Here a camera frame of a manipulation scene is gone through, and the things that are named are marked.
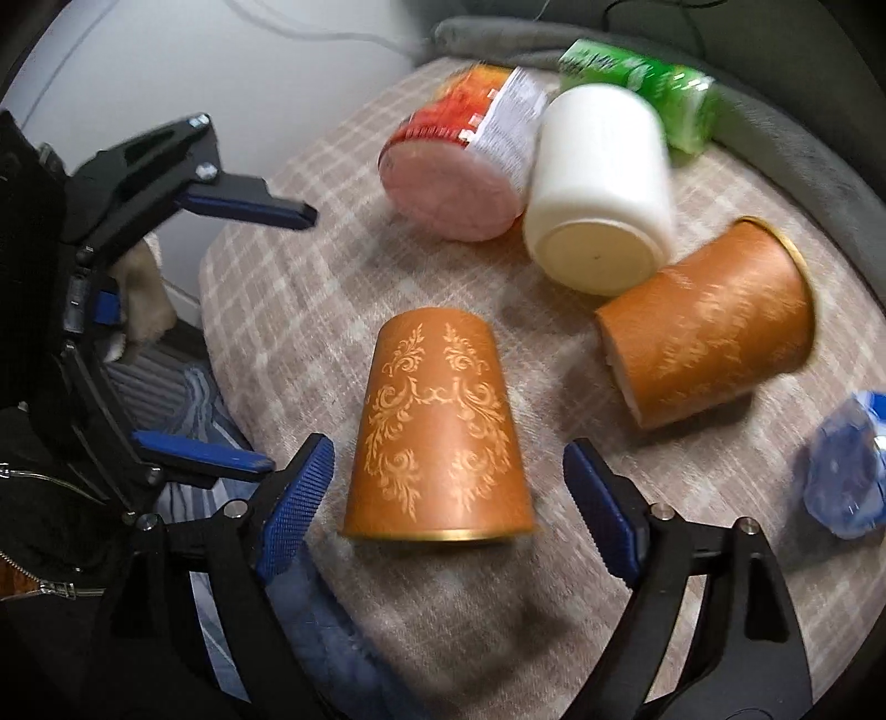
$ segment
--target green package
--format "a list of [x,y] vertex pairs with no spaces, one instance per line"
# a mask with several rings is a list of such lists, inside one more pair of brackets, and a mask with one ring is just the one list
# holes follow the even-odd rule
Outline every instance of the green package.
[[562,90],[607,82],[648,100],[662,120],[668,143],[684,153],[700,153],[711,139],[717,91],[709,75],[591,40],[577,40],[560,58],[559,67]]

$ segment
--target blue gripper pad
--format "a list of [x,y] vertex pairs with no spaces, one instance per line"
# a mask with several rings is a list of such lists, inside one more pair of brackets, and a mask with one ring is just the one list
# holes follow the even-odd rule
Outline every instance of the blue gripper pad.
[[262,528],[255,572],[265,584],[290,566],[332,481],[334,467],[332,440],[317,435],[316,444]]
[[225,470],[238,470],[241,473],[260,475],[270,473],[274,469],[274,461],[260,452],[214,445],[156,430],[136,430],[132,438],[146,450],[170,456],[167,462],[172,462],[172,458],[180,458],[192,463],[214,466],[221,473]]
[[635,588],[649,549],[649,504],[630,480],[609,469],[584,438],[563,450],[563,479],[606,569]]

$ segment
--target product label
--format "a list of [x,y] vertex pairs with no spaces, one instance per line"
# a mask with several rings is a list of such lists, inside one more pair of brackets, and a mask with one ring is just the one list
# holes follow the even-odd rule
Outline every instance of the product label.
[[667,94],[673,66],[603,43],[578,40],[560,58],[563,89],[586,82],[607,82],[633,90],[656,109]]
[[699,153],[716,120],[713,79],[691,67],[669,65],[635,52],[578,40],[560,58],[563,90],[589,82],[620,85],[649,101],[658,112],[668,142]]
[[477,65],[445,82],[434,102],[394,131],[381,156],[407,140],[446,140],[482,154],[522,195],[547,103],[547,92],[523,68]]

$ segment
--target metal screw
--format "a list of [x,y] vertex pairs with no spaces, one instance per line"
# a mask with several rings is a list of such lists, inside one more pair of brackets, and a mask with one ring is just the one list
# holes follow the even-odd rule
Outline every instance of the metal screw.
[[225,517],[236,520],[249,512],[249,503],[245,500],[231,500],[224,506]]
[[204,183],[208,183],[219,176],[219,169],[211,162],[201,162],[197,165],[194,172]]
[[659,520],[673,520],[674,515],[677,514],[677,511],[667,503],[655,503],[649,508],[649,511],[652,513],[652,517]]
[[163,480],[163,468],[152,467],[148,470],[148,474],[145,475],[145,479],[148,481],[149,485],[158,485],[159,482]]
[[760,527],[760,523],[758,523],[753,518],[739,518],[738,522],[736,522],[735,525],[745,535],[758,535],[763,531],[763,529]]
[[92,245],[84,245],[77,251],[74,259],[78,265],[88,268],[92,264],[92,258],[96,254],[96,250]]
[[153,530],[160,523],[160,516],[156,513],[147,513],[136,520],[136,527],[140,530]]

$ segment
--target gold cup rim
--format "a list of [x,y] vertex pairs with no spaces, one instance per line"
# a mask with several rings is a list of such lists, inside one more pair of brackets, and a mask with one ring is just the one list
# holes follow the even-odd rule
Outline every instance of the gold cup rim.
[[495,530],[449,529],[422,530],[414,533],[350,533],[344,528],[338,531],[342,537],[350,540],[402,541],[407,543],[465,543],[477,540],[508,540],[512,537],[533,535],[536,528],[521,528],[501,532]]
[[800,278],[803,280],[806,297],[809,300],[809,309],[812,312],[812,337],[809,342],[809,353],[806,355],[806,359],[797,368],[798,370],[802,370],[810,363],[812,356],[815,354],[814,351],[818,342],[819,328],[818,302],[816,300],[815,289],[812,287],[812,274],[809,272],[809,265],[806,264],[806,259],[794,244],[794,241],[762,217],[757,217],[756,215],[742,215],[735,220],[732,225],[735,227],[738,223],[751,223],[757,225],[758,228],[765,230],[773,238],[778,240],[781,246],[787,251],[791,261],[794,263],[794,267],[797,268],[797,272],[800,274]]

